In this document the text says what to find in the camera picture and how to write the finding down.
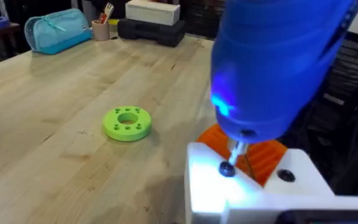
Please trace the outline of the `white orange left gripper right finger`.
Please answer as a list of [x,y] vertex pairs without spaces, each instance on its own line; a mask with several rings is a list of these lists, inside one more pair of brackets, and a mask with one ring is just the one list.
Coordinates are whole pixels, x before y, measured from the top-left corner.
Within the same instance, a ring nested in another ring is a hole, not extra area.
[[276,140],[250,146],[247,157],[255,181],[274,194],[333,196],[309,155]]

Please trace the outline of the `white orange left gripper left finger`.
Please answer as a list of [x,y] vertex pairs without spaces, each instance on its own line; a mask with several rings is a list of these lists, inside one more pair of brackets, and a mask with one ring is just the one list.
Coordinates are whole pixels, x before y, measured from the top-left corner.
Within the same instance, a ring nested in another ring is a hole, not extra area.
[[228,200],[242,200],[260,190],[264,179],[257,174],[250,156],[238,157],[236,175],[225,177],[219,166],[231,152],[232,141],[218,124],[187,145],[185,168],[185,222],[219,223]]

